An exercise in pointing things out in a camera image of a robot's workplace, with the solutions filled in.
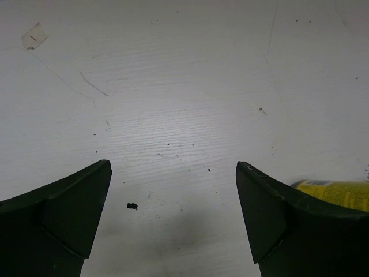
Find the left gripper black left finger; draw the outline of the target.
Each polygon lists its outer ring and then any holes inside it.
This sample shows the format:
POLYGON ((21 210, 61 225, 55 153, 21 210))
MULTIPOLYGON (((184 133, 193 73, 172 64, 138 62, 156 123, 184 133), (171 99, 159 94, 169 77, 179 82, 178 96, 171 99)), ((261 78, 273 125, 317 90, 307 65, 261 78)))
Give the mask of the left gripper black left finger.
POLYGON ((100 160, 1 201, 1 276, 80 276, 112 176, 100 160))

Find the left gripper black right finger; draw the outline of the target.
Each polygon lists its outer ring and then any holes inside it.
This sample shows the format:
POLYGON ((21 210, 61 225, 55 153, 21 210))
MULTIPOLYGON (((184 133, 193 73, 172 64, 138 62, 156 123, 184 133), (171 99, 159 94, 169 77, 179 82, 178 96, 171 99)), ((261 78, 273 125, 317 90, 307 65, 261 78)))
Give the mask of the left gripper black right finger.
POLYGON ((367 276, 368 213, 301 192, 247 162, 236 186, 262 276, 367 276))

